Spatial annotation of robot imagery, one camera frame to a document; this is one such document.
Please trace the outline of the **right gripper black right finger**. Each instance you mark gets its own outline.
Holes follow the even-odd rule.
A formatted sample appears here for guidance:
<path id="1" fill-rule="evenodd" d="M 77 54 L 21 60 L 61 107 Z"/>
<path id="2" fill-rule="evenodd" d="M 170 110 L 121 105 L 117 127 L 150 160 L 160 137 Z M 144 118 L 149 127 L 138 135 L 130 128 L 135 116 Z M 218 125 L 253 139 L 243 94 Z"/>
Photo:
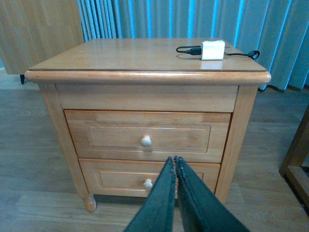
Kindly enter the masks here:
<path id="1" fill-rule="evenodd" d="M 248 232 L 182 157 L 175 157 L 178 203 L 186 232 Z"/>

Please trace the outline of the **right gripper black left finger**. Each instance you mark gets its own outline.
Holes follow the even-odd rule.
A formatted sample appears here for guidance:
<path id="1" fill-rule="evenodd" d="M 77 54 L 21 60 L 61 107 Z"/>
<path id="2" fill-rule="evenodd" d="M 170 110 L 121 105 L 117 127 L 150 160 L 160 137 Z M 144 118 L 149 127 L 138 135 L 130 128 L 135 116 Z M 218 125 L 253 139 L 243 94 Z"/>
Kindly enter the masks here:
<path id="1" fill-rule="evenodd" d="M 125 228 L 126 232 L 170 232 L 173 227 L 176 175 L 168 157 L 143 206 Z"/>

